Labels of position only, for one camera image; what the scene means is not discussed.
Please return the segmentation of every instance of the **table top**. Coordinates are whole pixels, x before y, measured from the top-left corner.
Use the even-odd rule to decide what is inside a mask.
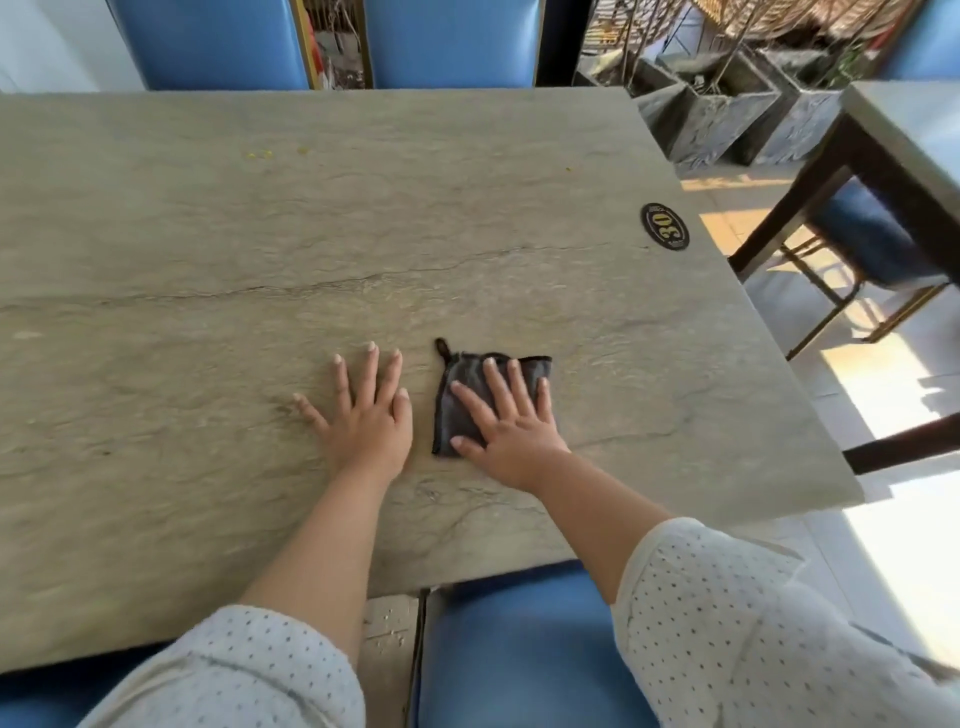
[[[840,103],[960,221],[960,82],[860,81]]]
[[[622,89],[5,96],[0,159],[0,669],[235,599],[323,490],[291,393],[369,339],[416,413],[371,595],[571,555],[431,456],[436,336],[553,355],[572,448],[678,513],[862,499]]]

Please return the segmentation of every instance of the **sleeve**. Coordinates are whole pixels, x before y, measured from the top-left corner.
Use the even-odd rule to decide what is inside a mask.
[[[225,607],[134,670],[82,728],[208,725],[362,728],[347,656],[312,627]]]
[[[644,537],[613,625],[660,724],[960,725],[960,697],[794,583],[801,565],[693,519]]]

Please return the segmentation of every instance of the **gray planter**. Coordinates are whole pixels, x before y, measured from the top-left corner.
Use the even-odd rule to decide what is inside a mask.
[[[634,67],[635,57],[633,53],[628,57],[628,69]],[[619,64],[615,67],[608,68],[593,79],[588,74],[589,70],[582,65],[577,76],[583,80],[575,79],[574,85],[581,85],[583,83],[620,85],[620,68],[621,66]],[[660,146],[662,146],[660,137],[663,135],[662,129],[660,128],[660,121],[666,110],[680,98],[683,92],[683,81],[645,58],[640,59],[640,62],[636,65],[634,77],[627,83],[627,93],[636,101],[636,108],[640,112],[640,116]]]
[[[780,98],[753,123],[733,153],[743,164],[803,159],[820,143],[840,112],[840,89],[811,88],[823,75],[823,51],[760,51],[751,61],[780,90]]]
[[[658,63],[684,81],[684,92],[658,122],[663,152],[674,164],[713,164],[756,119],[777,101],[780,92],[742,53],[733,56],[723,77],[726,93],[697,93],[691,85],[720,68],[721,53],[661,56]]]

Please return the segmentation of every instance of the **white wall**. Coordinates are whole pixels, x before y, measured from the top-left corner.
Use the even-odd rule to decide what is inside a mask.
[[[0,0],[0,91],[142,91],[106,0]]]

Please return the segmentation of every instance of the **black cloth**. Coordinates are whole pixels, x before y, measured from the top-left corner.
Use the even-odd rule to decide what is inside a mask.
[[[487,441],[480,434],[480,429],[473,422],[470,413],[450,390],[450,385],[455,381],[463,382],[495,411],[496,405],[493,403],[493,393],[487,386],[487,379],[483,374],[483,363],[484,360],[492,357],[493,361],[496,362],[497,369],[500,370],[500,374],[509,382],[507,362],[510,361],[511,357],[500,352],[484,354],[451,353],[445,339],[437,339],[434,344],[437,347],[437,352],[444,358],[446,368],[440,380],[440,389],[437,392],[437,409],[433,419],[433,454],[441,457],[459,457],[457,451],[450,445],[451,437],[457,435],[469,437],[483,446],[487,444]],[[536,402],[537,380],[542,376],[550,377],[553,359],[549,356],[525,356],[519,361],[527,391]]]

